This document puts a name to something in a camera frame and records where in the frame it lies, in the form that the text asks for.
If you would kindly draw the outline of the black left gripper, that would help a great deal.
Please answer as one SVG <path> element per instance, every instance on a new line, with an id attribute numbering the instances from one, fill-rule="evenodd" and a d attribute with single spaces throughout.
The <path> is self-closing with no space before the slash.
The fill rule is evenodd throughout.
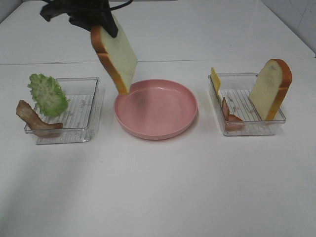
<path id="1" fill-rule="evenodd" d="M 46 21 L 61 14 L 68 14 L 72 25 L 89 32 L 94 26 L 101 25 L 112 38 L 118 35 L 118 28 L 107 0 L 45 0 L 45 2 L 46 5 L 41 9 L 40 15 Z"/>

